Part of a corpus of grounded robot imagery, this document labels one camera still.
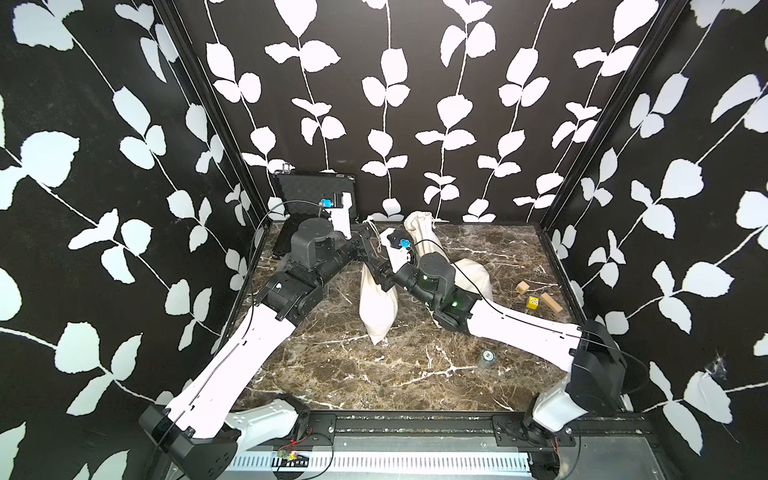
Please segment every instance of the black cable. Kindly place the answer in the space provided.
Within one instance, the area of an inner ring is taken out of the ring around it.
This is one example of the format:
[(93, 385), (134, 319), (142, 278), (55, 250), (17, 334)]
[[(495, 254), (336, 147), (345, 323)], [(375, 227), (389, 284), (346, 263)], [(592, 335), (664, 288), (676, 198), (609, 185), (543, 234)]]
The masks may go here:
[(317, 475), (314, 475), (312, 477), (302, 478), (302, 480), (311, 480), (312, 478), (317, 478), (317, 477), (321, 476), (323, 473), (328, 472), (328, 468), (331, 468), (331, 465), (333, 464), (334, 451), (333, 451), (333, 442), (331, 441), (331, 439), (326, 437), (323, 433), (313, 433), (312, 435), (319, 435), (319, 436), (323, 437), (325, 440), (328, 440), (328, 444), (331, 447), (331, 459), (330, 459), (330, 462), (328, 462), (328, 465), (326, 465), (326, 467), (323, 469), (322, 472), (320, 472)]
[[(578, 424), (576, 423), (575, 420), (574, 420), (574, 426), (578, 430)], [(581, 430), (578, 430), (578, 450), (576, 451), (576, 459), (574, 460), (574, 464), (571, 466), (571, 471), (568, 472), (568, 474), (565, 477), (561, 478), (560, 480), (565, 480), (566, 478), (573, 475), (573, 472), (576, 471), (576, 464), (578, 464), (579, 457), (581, 457)]]
[[(437, 245), (440, 248), (440, 250), (442, 250), (442, 252), (445, 255), (445, 257), (448, 258), (448, 254), (445, 252), (445, 249), (442, 248), (442, 245), (440, 245), (440, 243), (437, 243), (434, 240), (429, 239), (429, 238), (425, 238), (423, 240), (419, 240), (418, 242), (414, 243), (413, 244), (414, 248), (416, 247), (416, 245), (419, 245), (421, 242), (432, 242), (432, 243), (434, 243), (435, 245)], [(594, 341), (592, 339), (584, 338), (583, 336), (576, 336), (576, 335), (571, 335), (570, 333), (563, 333), (563, 332), (560, 332), (560, 331), (555, 330), (555, 329), (547, 328), (546, 326), (541, 326), (541, 325), (537, 325), (536, 323), (526, 322), (525, 320), (521, 320), (519, 318), (514, 318), (513, 316), (507, 315), (506, 313), (502, 312), (501, 310), (499, 310), (498, 308), (493, 306), (493, 303), (491, 303), (490, 301), (488, 301), (487, 298), (485, 298), (485, 296), (482, 294), (482, 292), (480, 291), (478, 286), (475, 285), (475, 282), (473, 282), (466, 273), (462, 272), (462, 269), (458, 268), (458, 266), (456, 266), (455, 264), (453, 266), (454, 266), (454, 268), (456, 268), (472, 284), (472, 286), (475, 288), (475, 290), (477, 290), (477, 293), (480, 294), (480, 297), (488, 304), (488, 306), (490, 306), (492, 309), (496, 310), (496, 312), (498, 312), (499, 314), (501, 314), (503, 316), (506, 316), (507, 318), (511, 318), (513, 320), (517, 320), (518, 322), (525, 323), (526, 325), (536, 326), (536, 327), (538, 327), (540, 329), (544, 329), (544, 330), (548, 330), (548, 331), (553, 332), (553, 333), (557, 333), (558, 335), (570, 336), (571, 338), (580, 339), (580, 340), (584, 340), (585, 342), (594, 343), (595, 345), (604, 346), (607, 349), (616, 350), (617, 352), (621, 353), (622, 355), (627, 356), (627, 357), (633, 359), (635, 362), (637, 362), (637, 364), (640, 365), (643, 368), (643, 370), (645, 371), (645, 377), (646, 377), (645, 381), (640, 386), (638, 386), (638, 387), (636, 387), (636, 388), (634, 388), (634, 389), (632, 389), (632, 390), (630, 390), (628, 392), (625, 392), (624, 395), (629, 395), (631, 393), (635, 393), (638, 390), (643, 389), (643, 388), (645, 388), (645, 386), (648, 385), (648, 382), (650, 380), (650, 370), (645, 365), (645, 363), (643, 363), (636, 356), (631, 355), (630, 353), (627, 353), (627, 352), (625, 352), (622, 349), (619, 349), (617, 347), (606, 345), (606, 344), (604, 344), (602, 342), (596, 342), (596, 341)]]

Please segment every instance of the wooden block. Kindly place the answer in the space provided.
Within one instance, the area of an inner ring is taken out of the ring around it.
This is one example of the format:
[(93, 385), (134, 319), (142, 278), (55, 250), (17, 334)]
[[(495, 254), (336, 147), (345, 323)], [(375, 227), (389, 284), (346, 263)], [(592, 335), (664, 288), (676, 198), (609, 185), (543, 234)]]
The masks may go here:
[(530, 285), (528, 285), (526, 282), (520, 282), (520, 283), (518, 283), (518, 285), (515, 287), (515, 290), (517, 290), (517, 291), (518, 291), (518, 293), (525, 293), (525, 292), (527, 292), (527, 291), (528, 291), (528, 289), (529, 289), (529, 288), (531, 288), (531, 286), (530, 286)]
[(544, 300), (544, 303), (546, 303), (549, 308), (553, 309), (555, 313), (563, 311), (563, 307), (560, 306), (560, 303), (555, 302), (554, 298), (552, 298), (549, 293), (542, 293), (541, 299)]

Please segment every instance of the marble floor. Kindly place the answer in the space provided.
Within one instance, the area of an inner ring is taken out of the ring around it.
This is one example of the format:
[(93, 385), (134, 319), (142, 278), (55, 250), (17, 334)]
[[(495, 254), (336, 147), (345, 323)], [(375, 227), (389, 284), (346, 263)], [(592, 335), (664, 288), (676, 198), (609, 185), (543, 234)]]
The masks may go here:
[[(271, 253), (280, 227), (268, 233), (239, 321), (279, 263)], [(495, 302), (524, 311), (528, 295), (518, 295), (515, 285), (525, 280), (534, 295), (549, 292), (566, 306), (533, 227), (439, 225), (435, 231), (451, 261), (470, 258), (485, 266)], [(236, 408), (288, 392), (313, 409), (520, 411), (563, 377), (558, 367), (515, 347), (438, 328), (399, 287), (395, 323), (374, 346), (358, 314), (360, 270), (352, 263), (326, 286), (326, 298), (264, 363)], [(533, 315), (574, 321), (568, 308), (554, 313), (541, 305)], [(476, 358), (485, 348), (498, 361), (479, 369)]]

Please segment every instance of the black metal frame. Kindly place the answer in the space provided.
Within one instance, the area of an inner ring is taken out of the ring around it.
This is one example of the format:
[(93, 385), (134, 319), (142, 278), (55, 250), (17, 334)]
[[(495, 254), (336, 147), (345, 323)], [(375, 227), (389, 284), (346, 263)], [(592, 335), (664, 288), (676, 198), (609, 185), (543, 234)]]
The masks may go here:
[(598, 149), (613, 128), (621, 112), (627, 107), (627, 103), (634, 93), (637, 84), (640, 83), (645, 71), (650, 67), (651, 62), (661, 49), (672, 28), (676, 25), (677, 18), (686, 5), (688, 5), (688, 0), (666, 0), (661, 6), (659, 14), (641, 42), (641, 48), (637, 53), (637, 57), (632, 61), (632, 65), (630, 65), (627, 72), (621, 78), (611, 98), (608, 99), (605, 109), (598, 118), (598, 125), (592, 131), (589, 141), (579, 151), (573, 165), (571, 165), (571, 169), (565, 175), (565, 180), (558, 189), (557, 196), (552, 201), (552, 205), (550, 205), (542, 217), (541, 227), (544, 231), (549, 231), (555, 218), (557, 218), (565, 206), (568, 198), (578, 185), (581, 175), (594, 159)]

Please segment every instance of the leaf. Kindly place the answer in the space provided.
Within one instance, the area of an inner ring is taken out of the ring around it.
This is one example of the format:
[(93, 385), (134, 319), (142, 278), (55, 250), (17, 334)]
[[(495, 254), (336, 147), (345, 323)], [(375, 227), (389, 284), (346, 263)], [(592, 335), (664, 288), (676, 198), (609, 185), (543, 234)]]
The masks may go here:
[(224, 96), (228, 101), (237, 103), (240, 101), (240, 88), (233, 81), (229, 80), (216, 80), (214, 82), (214, 88)]
[(617, 48), (613, 53), (608, 55), (608, 58), (603, 62), (603, 66), (600, 68), (600, 75), (604, 77), (612, 77), (616, 74), (620, 74), (622, 71), (626, 71), (634, 56), (637, 54), (637, 47), (634, 45), (625, 45), (624, 47)]
[(165, 75), (163, 74), (163, 68), (160, 66), (160, 52), (157, 42), (151, 38), (142, 37), (139, 40), (141, 45), (141, 51), (144, 53), (144, 58), (147, 59), (147, 64), (154, 72), (155, 76), (162, 82), (165, 82)]
[(125, 263), (125, 252), (122, 245), (106, 249), (101, 254), (101, 265), (107, 269), (112, 278), (119, 282), (133, 283), (136, 281)]
[(178, 218), (194, 218), (192, 198), (186, 190), (177, 190), (168, 196), (168, 208)]
[(650, 207), (654, 203), (654, 199), (651, 198), (648, 187), (637, 180), (632, 180), (630, 197), (632, 197), (632, 200), (638, 201), (646, 207)]
[(206, 43), (205, 48), (210, 73), (235, 82), (235, 61), (230, 49), (221, 43)]
[(165, 155), (165, 134), (160, 125), (152, 125), (147, 130), (147, 146), (155, 155)]
[(378, 160), (373, 160), (363, 165), (360, 169), (366, 173), (374, 174), (377, 177), (385, 177), (387, 173), (386, 165)]
[(598, 199), (598, 203), (601, 207), (605, 207), (611, 202), (611, 200), (614, 199), (613, 194), (604, 188), (598, 188), (595, 190), (594, 197)]
[(619, 281), (619, 267), (616, 263), (608, 262), (600, 269), (600, 278), (610, 288), (616, 286), (616, 282)]
[(500, 164), (496, 170), (493, 171), (493, 176), (496, 178), (503, 178), (507, 175), (520, 173), (520, 165), (515, 162), (504, 162)]
[(408, 63), (402, 48), (387, 48), (382, 53), (381, 64), (387, 85), (398, 84), (408, 77)]
[(330, 45), (320, 40), (310, 40), (299, 50), (301, 66), (309, 72), (321, 71), (329, 65), (333, 65), (341, 60)]
[(467, 209), (467, 212), (475, 215), (476, 217), (480, 217), (483, 212), (485, 212), (488, 209), (488, 201), (484, 198), (479, 198), (472, 202), (472, 204)]
[(136, 368), (136, 353), (141, 345), (141, 333), (125, 340), (112, 356), (110, 370), (116, 380), (125, 380)]
[(741, 105), (745, 101), (753, 100), (760, 96), (760, 81), (755, 74), (744, 75), (735, 84), (725, 91), (717, 105), (712, 109), (711, 122), (720, 118), (731, 108)]
[(498, 156), (502, 160), (510, 153), (517, 151), (525, 141), (525, 130), (509, 132), (498, 139)]
[(704, 188), (701, 167), (693, 162), (678, 158), (670, 163), (661, 182), (660, 198), (689, 198)]
[(552, 148), (557, 148), (560, 142), (572, 131), (576, 131), (576, 124), (572, 121), (564, 121), (558, 127), (558, 130), (552, 135)]
[(195, 225), (190, 232), (190, 253), (208, 240), (208, 230), (202, 225)]
[(486, 22), (478, 22), (467, 37), (467, 56), (478, 58), (496, 49), (496, 32)]
[(458, 198), (458, 188), (455, 185), (445, 185), (440, 190), (441, 200), (453, 200), (454, 198)]
[(639, 94), (634, 101), (632, 112), (629, 115), (629, 126), (637, 128), (643, 123), (650, 111), (650, 96), (648, 94)]
[(344, 125), (337, 118), (330, 116), (323, 119), (323, 126), (320, 127), (320, 130), (328, 140), (334, 140), (346, 135)]
[(170, 286), (165, 297), (165, 313), (185, 315), (190, 312), (190, 285), (182, 279)]
[(613, 230), (608, 231), (608, 256), (616, 260), (616, 263), (621, 263), (622, 265), (627, 264), (627, 261), (624, 259), (624, 254), (619, 250), (619, 247), (616, 244), (616, 235), (614, 235)]
[(640, 127), (640, 137), (648, 138), (659, 133), (664, 128), (664, 119), (658, 114), (649, 114)]
[(386, 161), (387, 168), (405, 168), (408, 163), (408, 155), (398, 155)]
[(466, 130), (454, 130), (448, 132), (443, 140), (443, 147), (446, 150), (458, 150), (461, 147), (472, 145), (476, 142), (475, 136)]
[(683, 440), (688, 442), (690, 449), (701, 455), (701, 448), (703, 447), (701, 427), (699, 427), (699, 422), (696, 421), (694, 414), (677, 402), (664, 404), (663, 411), (672, 428), (677, 430)]
[(659, 311), (675, 322), (685, 333), (690, 333), (690, 311), (682, 300), (673, 296), (665, 296), (659, 300)]
[(437, 112), (445, 128), (451, 128), (469, 115), (472, 111), (472, 102), (464, 98), (464, 95), (452, 95), (445, 97), (437, 103)]
[(466, 32), (456, 25), (450, 25), (445, 29), (440, 41), (440, 60), (444, 66), (448, 67), (453, 52), (456, 51), (456, 47), (461, 45), (465, 38), (467, 38)]
[(128, 450), (110, 455), (99, 465), (91, 480), (119, 480), (123, 478), (127, 459)]
[(165, 25), (158, 23), (154, 26), (154, 36), (157, 37), (157, 45), (160, 47), (160, 51), (163, 52), (163, 56), (170, 63), (174, 63), (179, 58), (179, 52), (176, 50), (174, 42), (170, 39), (167, 28)]
[(74, 47), (72, 35), (48, 10), (34, 3), (22, 3), (13, 9), (13, 33), (16, 41), (35, 47), (53, 47), (66, 51)]
[(386, 89), (386, 100), (393, 107), (399, 107), (406, 101), (409, 93), (411, 89), (405, 85), (392, 85)]
[(495, 169), (498, 167), (498, 162), (495, 158), (489, 157), (488, 155), (479, 155), (478, 156), (478, 168), (493, 168)]
[(154, 23), (154, 10), (151, 5), (143, 3), (138, 9), (130, 5), (120, 4), (114, 7), (114, 12), (126, 20), (136, 22), (145, 29), (149, 30)]
[(614, 13), (614, 42), (618, 43), (656, 15), (656, 0), (624, 0)]
[(569, 101), (567, 104), (565, 104), (565, 109), (576, 115), (576, 119), (579, 121), (592, 118), (603, 110), (602, 108), (597, 107), (584, 108), (581, 106), (581, 104), (578, 104), (575, 101)]
[(431, 202), (431, 201), (432, 201), (432, 198), (433, 198), (433, 197), (434, 197), (436, 194), (439, 194), (439, 193), (440, 193), (440, 189), (439, 189), (439, 188), (437, 188), (437, 187), (436, 187), (436, 186), (434, 186), (434, 185), (429, 185), (429, 186), (428, 186), (428, 187), (427, 187), (427, 188), (424, 190), (424, 203), (429, 205), (429, 202)]
[(22, 308), (22, 293), (13, 278), (0, 268), (0, 322), (10, 320)]
[(74, 153), (78, 150), (79, 138), (60, 131), (34, 133), (22, 143), (24, 172), (48, 187), (59, 187), (67, 180)]
[(661, 86), (659, 96), (656, 97), (654, 108), (651, 111), (664, 115), (671, 113), (683, 97), (687, 84), (688, 77), (679, 73), (672, 74)]
[(296, 37), (303, 35), (317, 15), (315, 0), (275, 0), (275, 6)]
[(561, 183), (563, 183), (563, 177), (559, 173), (544, 174), (536, 179), (536, 191), (539, 195), (545, 194)]
[(759, 134), (768, 131), (768, 95), (762, 97), (746, 111), (744, 127)]
[(674, 238), (674, 215), (666, 205), (651, 205), (643, 212), (643, 225), (666, 238)]
[(672, 295), (672, 291), (674, 290), (674, 278), (672, 277), (672, 272), (670, 272), (670, 267), (667, 265), (667, 262), (663, 260), (660, 261), (659, 264), (656, 265), (656, 268), (654, 268), (654, 272), (651, 276), (656, 280), (656, 283), (659, 284), (659, 288), (664, 296)]
[(768, 225), (768, 197), (760, 192), (744, 192), (736, 211), (736, 225), (742, 228)]
[(592, 251), (592, 254), (589, 256), (589, 260), (587, 260), (587, 266), (590, 266), (592, 263), (605, 263), (608, 261), (608, 258), (605, 256), (605, 249), (603, 247), (598, 247)]
[(141, 255), (147, 251), (147, 245), (152, 234), (152, 227), (138, 219), (131, 219), (120, 227), (125, 246), (134, 255)]
[(264, 53), (272, 57), (277, 63), (285, 63), (285, 60), (299, 56), (299, 51), (296, 47), (292, 47), (284, 41), (267, 45), (264, 47)]
[(56, 346), (53, 363), (64, 373), (98, 368), (98, 333), (90, 323), (67, 323)]
[(728, 293), (733, 277), (717, 265), (696, 262), (685, 273), (683, 290), (699, 296), (714, 298)]
[(143, 137), (149, 127), (150, 116), (141, 100), (123, 87), (112, 95), (112, 103), (123, 120)]
[(389, 155), (389, 151), (392, 150), (392, 137), (386, 132), (371, 129), (371, 132), (368, 134), (368, 145), (376, 153), (386, 158)]
[(531, 81), (531, 83), (525, 85), (523, 88), (523, 95), (520, 99), (520, 105), (523, 107), (530, 107), (544, 94), (549, 86), (549, 78), (539, 77)]
[(276, 138), (271, 128), (261, 127), (250, 132), (250, 141), (262, 154), (268, 155), (275, 147)]
[(208, 306), (210, 305), (210, 295), (214, 289), (208, 287), (200, 291), (194, 299), (192, 306), (192, 316), (198, 322), (202, 323), (208, 317)]
[(587, 48), (586, 50), (579, 50), (574, 53), (574, 60), (579, 68), (592, 65), (596, 61), (605, 61), (606, 58), (608, 58), (608, 54), (600, 47)]
[(0, 433), (0, 478), (3, 480), (11, 478), (14, 459), (18, 454), (18, 444), (22, 442), (26, 433), (27, 422)]
[(754, 356), (768, 355), (768, 333), (763, 335), (762, 339), (755, 342), (755, 346), (752, 348), (752, 353)]
[(197, 320), (194, 318), (190, 320), (190, 322), (184, 327), (184, 330), (181, 332), (181, 338), (179, 338), (179, 345), (177, 346), (178, 351), (187, 348), (192, 343), (192, 335), (194, 334), (194, 325), (197, 323)]
[(382, 201), (382, 208), (386, 212), (387, 215), (392, 216), (394, 214), (399, 214), (402, 208), (400, 207), (400, 202), (397, 201), (396, 198), (385, 198)]
[(445, 135), (441, 134), (437, 130), (420, 131), (416, 134), (416, 140), (422, 142), (422, 145), (429, 145), (436, 141), (442, 141)]
[(594, 196), (594, 180), (592, 180), (590, 177), (584, 177), (580, 180), (580, 183), (581, 195), (584, 196), (584, 199), (587, 202), (592, 200), (592, 197)]
[(629, 322), (627, 317), (624, 316), (624, 312), (608, 312), (605, 314), (605, 328), (608, 329), (608, 333), (611, 335), (624, 335), (629, 331)]
[(217, 164), (221, 162), (224, 156), (224, 145), (221, 143), (219, 134), (215, 134), (210, 138), (210, 154)]
[(522, 93), (523, 88), (520, 85), (506, 84), (498, 88), (498, 97), (501, 98), (505, 107), (511, 107), (518, 103)]
[(574, 133), (573, 136), (573, 142), (575, 144), (582, 144), (589, 138), (590, 135), (592, 135), (592, 130), (594, 130), (594, 127), (597, 125), (597, 121), (595, 120), (587, 120), (581, 126), (576, 130), (576, 133)]
[(706, 413), (715, 422), (731, 423), (733, 421), (733, 415), (730, 413), (730, 398), (709, 373), (694, 373), (685, 387), (683, 399), (702, 413)]
[(365, 77), (362, 80), (362, 92), (366, 95), (368, 102), (374, 107), (381, 107), (384, 105), (386, 89), (378, 78)]
[(112, 211), (101, 216), (95, 228), (86, 228), (75, 235), (72, 240), (69, 240), (69, 250), (77, 250), (92, 243), (112, 240), (114, 233), (118, 231), (118, 223), (120, 223), (118, 209), (113, 208)]
[(192, 135), (208, 143), (208, 118), (202, 105), (190, 104), (184, 121)]
[(78, 393), (78, 396), (72, 400), (67, 407), (67, 414), (80, 416), (92, 413), (96, 409), (101, 396), (107, 391), (107, 387), (112, 383), (112, 376), (104, 374), (95, 379), (91, 379), (84, 389)]

